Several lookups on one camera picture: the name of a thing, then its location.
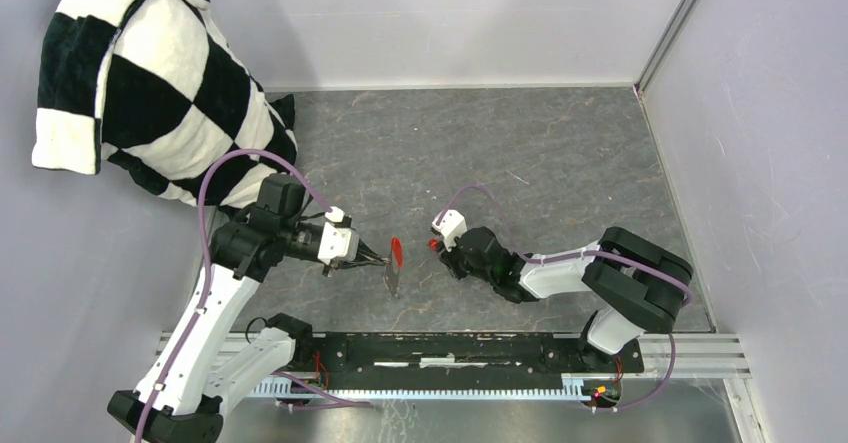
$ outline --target light purple wall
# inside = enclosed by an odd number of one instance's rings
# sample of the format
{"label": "light purple wall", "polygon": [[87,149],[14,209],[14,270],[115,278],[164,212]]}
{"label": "light purple wall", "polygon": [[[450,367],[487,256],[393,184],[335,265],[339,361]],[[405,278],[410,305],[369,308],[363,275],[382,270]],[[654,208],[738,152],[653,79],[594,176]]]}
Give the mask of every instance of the light purple wall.
{"label": "light purple wall", "polygon": [[632,83],[679,0],[212,0],[266,88]]}
{"label": "light purple wall", "polygon": [[701,0],[646,106],[777,442],[844,441],[848,0]]}
{"label": "light purple wall", "polygon": [[196,217],[105,165],[30,166],[41,39],[59,0],[0,0],[0,441],[126,442],[106,414],[175,324]]}

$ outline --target black and white checkered cloth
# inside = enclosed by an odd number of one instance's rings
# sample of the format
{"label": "black and white checkered cloth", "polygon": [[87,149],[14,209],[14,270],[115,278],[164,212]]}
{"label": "black and white checkered cloth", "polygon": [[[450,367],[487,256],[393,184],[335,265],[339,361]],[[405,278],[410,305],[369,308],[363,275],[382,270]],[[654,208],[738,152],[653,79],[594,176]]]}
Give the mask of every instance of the black and white checkered cloth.
{"label": "black and white checkered cloth", "polygon": [[[40,168],[97,174],[101,159],[149,192],[197,204],[224,153],[258,148],[294,163],[294,100],[270,104],[230,51],[208,0],[62,0],[44,38],[36,144]],[[242,208],[276,163],[238,157],[206,203]]]}

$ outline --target cable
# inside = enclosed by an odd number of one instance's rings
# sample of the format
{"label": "cable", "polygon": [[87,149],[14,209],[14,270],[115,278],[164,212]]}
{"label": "cable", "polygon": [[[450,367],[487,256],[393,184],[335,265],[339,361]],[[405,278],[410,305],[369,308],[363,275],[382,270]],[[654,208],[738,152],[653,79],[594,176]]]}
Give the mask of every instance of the cable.
{"label": "cable", "polygon": [[[333,395],[327,393],[326,391],[324,391],[320,388],[315,388],[314,386],[312,386],[309,383],[301,380],[300,378],[292,376],[288,373],[284,373],[282,371],[275,371],[274,373],[271,373],[271,374],[274,375],[274,376],[281,376],[283,378],[291,380],[293,383],[296,383],[296,384],[302,386],[305,390],[309,391],[310,393],[314,393],[314,394],[316,394],[316,395],[318,395],[322,398],[326,398],[328,400],[335,401],[337,403],[335,405],[324,405],[324,406],[312,407],[312,409],[315,409],[315,410],[324,410],[324,409],[329,410],[331,408],[371,408],[373,406],[368,401],[351,401],[351,400],[345,400],[344,398],[339,398],[338,396],[333,396]],[[309,407],[307,407],[307,406],[292,407],[292,409],[295,410],[295,411],[300,411],[301,409],[305,409],[305,408],[309,408]]]}
{"label": "cable", "polygon": [[257,316],[256,318],[250,320],[250,323],[247,324],[247,328],[244,329],[244,339],[247,340],[248,345],[250,344],[250,337],[248,336],[250,334],[250,327],[253,326],[253,324],[259,320],[262,320],[262,322],[265,323],[265,326],[268,326],[268,320],[261,316]]}
{"label": "cable", "polygon": [[624,377],[624,368],[621,365],[621,358],[616,356],[615,359],[615,380],[613,383],[621,382],[621,378]]}
{"label": "cable", "polygon": [[144,427],[147,425],[147,418],[150,416],[150,410],[153,409],[153,405],[156,402],[156,397],[159,396],[159,390],[156,389],[157,386],[164,386],[165,380],[168,378],[168,372],[171,370],[171,367],[174,366],[174,362],[177,360],[177,356],[180,354],[180,350],[182,350],[185,342],[188,340],[191,331],[194,329],[195,325],[197,325],[197,320],[200,318],[201,313],[203,313],[206,309],[206,300],[209,298],[209,289],[212,286],[212,254],[209,250],[209,234],[206,230],[206,192],[209,189],[209,183],[212,181],[212,176],[218,171],[218,168],[221,167],[227,161],[236,158],[238,156],[246,156],[246,155],[258,155],[264,158],[268,158],[269,160],[281,165],[283,168],[289,170],[295,178],[300,181],[306,191],[315,198],[315,202],[318,203],[324,210],[332,211],[332,207],[327,202],[327,200],[322,197],[318,191],[306,181],[306,178],[295,168],[291,163],[284,160],[282,157],[275,155],[267,150],[256,150],[256,149],[241,149],[231,151],[221,158],[218,159],[212,166],[206,170],[206,174],[203,176],[203,181],[200,184],[200,192],[197,195],[197,218],[200,223],[200,241],[203,243],[201,245],[203,249],[203,268],[204,268],[204,280],[203,280],[203,290],[200,292],[200,299],[197,302],[197,306],[195,307],[195,312],[192,313],[191,317],[186,324],[185,329],[177,340],[176,344],[174,344],[174,349],[171,351],[171,354],[168,355],[168,359],[165,361],[165,364],[162,365],[162,370],[159,372],[159,376],[156,378],[156,382],[154,383],[153,390],[150,392],[150,395],[147,397],[147,401],[144,403],[144,408],[141,410],[141,415],[138,418],[138,424],[136,425],[135,430],[135,442],[142,443],[144,439]]}
{"label": "cable", "polygon": [[[504,211],[501,204],[498,203],[498,200],[497,200],[497,198],[495,198],[495,195],[493,195],[492,192],[488,188],[486,188],[485,185],[468,185],[468,186],[465,186],[463,188],[460,188],[459,191],[457,191],[453,195],[453,197],[450,199],[450,201],[448,201],[448,204],[445,205],[444,208],[442,208],[442,211],[441,211],[441,213],[439,213],[439,217],[437,219],[437,221],[439,223],[441,223],[442,220],[445,218],[445,214],[448,212],[448,210],[451,209],[451,207],[453,206],[453,204],[457,200],[457,198],[462,196],[462,194],[465,193],[468,190],[477,190],[477,191],[483,193],[495,205],[495,209],[498,211],[499,216],[501,217],[501,222],[503,223],[504,228],[506,229],[507,238],[509,238],[510,243],[512,243],[512,246],[515,249],[516,254],[518,254],[518,256],[521,257],[521,259],[526,261],[527,263],[536,264],[536,265],[544,265],[545,263],[556,263],[556,262],[559,262],[559,261],[573,260],[573,259],[577,259],[577,258],[583,258],[584,256],[595,256],[595,257],[605,258],[607,260],[616,261],[618,263],[622,263],[624,265],[627,265],[627,266],[630,266],[630,267],[635,268],[637,270],[648,273],[649,275],[654,276],[656,278],[659,278],[659,279],[665,281],[666,283],[669,283],[670,285],[674,286],[675,288],[677,288],[678,290],[683,292],[684,296],[683,296],[683,305],[682,306],[686,306],[689,303],[691,303],[691,301],[695,297],[695,292],[691,288],[689,288],[688,286],[683,284],[682,281],[680,281],[676,278],[673,278],[669,275],[666,275],[665,273],[657,271],[657,270],[655,270],[655,269],[653,269],[649,266],[643,265],[642,263],[639,263],[638,261],[634,261],[634,260],[631,260],[630,258],[625,258],[621,255],[616,255],[614,253],[609,253],[607,251],[598,251],[598,250],[590,250],[590,251],[583,251],[583,252],[575,251],[575,252],[572,252],[572,253],[566,253],[566,254],[563,254],[563,255],[553,256],[551,258],[530,258],[530,257],[526,256],[524,254],[525,252],[521,251],[519,249],[518,239],[515,238],[515,236],[512,233],[512,230],[510,230],[510,228],[509,228],[509,219],[506,217],[506,212]],[[621,411],[621,410],[626,410],[628,408],[635,408],[637,406],[641,406],[641,405],[653,400],[654,398],[656,398],[657,395],[662,390],[664,390],[665,387],[668,385],[668,380],[671,379],[671,374],[672,374],[672,372],[674,372],[674,362],[677,360],[677,346],[674,343],[674,336],[671,333],[668,334],[668,342],[671,345],[671,352],[670,352],[670,355],[669,355],[669,363],[668,363],[668,371],[666,371],[665,376],[660,381],[660,383],[656,386],[656,388],[654,388],[650,393],[648,393],[647,396],[640,398],[640,399],[638,399],[634,402],[628,403],[626,405],[619,406],[619,407],[616,407],[616,408],[596,408],[593,411],[601,411],[601,412],[605,412],[605,413],[617,412],[617,411]]]}
{"label": "cable", "polygon": [[252,210],[254,206],[256,206],[256,203],[248,203],[244,205],[244,208],[240,209],[238,212],[236,212],[235,215],[233,215],[232,221],[244,221],[247,218],[248,213],[250,213],[250,210]]}
{"label": "cable", "polygon": [[303,218],[303,212],[306,211],[306,207],[309,206],[310,203],[312,203],[312,200],[313,200],[312,193],[310,193],[309,196],[306,198],[306,201],[303,203],[303,206],[300,207],[300,211],[295,213],[295,215],[292,216],[289,219],[289,221],[295,221],[295,222],[296,221],[306,221]]}
{"label": "cable", "polygon": [[595,408],[593,411],[600,411],[601,413],[615,413],[621,410],[642,406],[656,398],[660,392],[668,386],[668,381],[671,379],[671,374],[674,372],[674,362],[677,360],[677,346],[674,344],[674,336],[672,336],[671,333],[668,334],[668,342],[671,344],[671,352],[668,358],[668,371],[665,372],[663,379],[653,390],[651,390],[650,393],[636,401],[627,403],[626,405],[616,406],[615,408]]}
{"label": "cable", "polygon": [[386,264],[379,261],[355,261],[352,263],[343,262],[339,265],[339,269],[349,270],[351,268],[362,268],[363,266],[386,266]]}
{"label": "cable", "polygon": [[661,271],[655,270],[654,268],[651,268],[650,266],[639,263],[638,261],[631,260],[630,258],[625,258],[621,255],[616,255],[615,253],[610,253],[608,251],[602,251],[602,250],[575,251],[575,252],[572,252],[572,253],[565,253],[563,255],[552,256],[550,258],[530,258],[530,257],[528,257],[527,255],[525,255],[525,252],[519,248],[518,239],[515,238],[515,235],[513,235],[512,230],[510,229],[509,219],[506,217],[506,212],[504,211],[503,207],[501,206],[500,203],[498,203],[498,200],[497,200],[497,198],[495,198],[495,195],[493,195],[492,192],[488,188],[486,188],[484,185],[468,185],[466,187],[460,188],[460,190],[457,191],[453,195],[453,198],[450,199],[448,204],[445,205],[444,208],[442,208],[442,211],[441,211],[441,213],[439,213],[439,217],[438,217],[439,223],[442,222],[442,220],[445,217],[445,214],[448,212],[448,210],[451,209],[451,207],[453,206],[456,199],[459,198],[463,193],[465,193],[468,190],[477,190],[477,191],[483,193],[484,195],[486,195],[489,198],[489,200],[491,200],[491,202],[495,205],[495,209],[498,210],[498,213],[500,214],[501,221],[503,222],[504,228],[506,229],[507,238],[509,239],[510,243],[512,244],[512,247],[515,250],[515,253],[518,254],[518,256],[522,260],[526,261],[527,263],[535,264],[535,265],[544,265],[545,263],[557,263],[557,262],[566,261],[566,260],[576,260],[576,259],[579,259],[579,258],[583,258],[585,256],[595,256],[595,257],[604,258],[604,259],[607,259],[607,260],[612,260],[612,261],[627,265],[629,267],[635,268],[639,271],[647,273],[647,274],[649,274],[649,275],[651,275],[655,278],[659,278],[659,279],[665,281],[666,283],[674,286],[675,288],[677,288],[678,290],[683,292],[683,306],[688,305],[695,298],[695,292],[691,288],[689,288],[688,286],[683,284],[683,282],[678,280],[677,278],[669,276],[669,275],[667,275],[667,274],[665,274]]}
{"label": "cable", "polygon": [[300,221],[314,220],[315,218],[318,218],[318,217],[321,217],[321,216],[324,216],[324,215],[325,215],[325,213],[321,212],[321,213],[315,213],[314,215],[301,216]]}

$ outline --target gray floor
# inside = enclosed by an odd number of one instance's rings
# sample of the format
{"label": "gray floor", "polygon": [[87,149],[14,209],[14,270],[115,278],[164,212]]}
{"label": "gray floor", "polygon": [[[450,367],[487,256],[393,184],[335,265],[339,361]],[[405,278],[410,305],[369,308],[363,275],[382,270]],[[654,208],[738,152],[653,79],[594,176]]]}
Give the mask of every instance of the gray floor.
{"label": "gray floor", "polygon": [[[296,95],[300,167],[350,212],[381,252],[404,246],[400,298],[380,270],[321,276],[286,260],[268,275],[236,322],[285,312],[316,330],[579,331],[601,302],[560,295],[516,305],[488,284],[453,280],[427,247],[430,221],[451,195],[487,185],[528,251],[583,246],[623,226],[688,256],[680,222],[638,102],[629,88],[321,92]],[[469,225],[506,243],[491,204],[457,205]],[[675,331],[706,331],[703,303],[684,308]]]}

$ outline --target red object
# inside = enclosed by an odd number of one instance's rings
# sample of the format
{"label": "red object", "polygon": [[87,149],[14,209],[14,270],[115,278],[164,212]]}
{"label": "red object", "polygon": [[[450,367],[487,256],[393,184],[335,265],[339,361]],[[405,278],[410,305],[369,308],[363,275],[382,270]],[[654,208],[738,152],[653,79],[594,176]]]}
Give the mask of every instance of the red object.
{"label": "red object", "polygon": [[400,245],[400,240],[392,238],[392,254],[395,255],[395,261],[398,268],[403,268],[403,247]]}

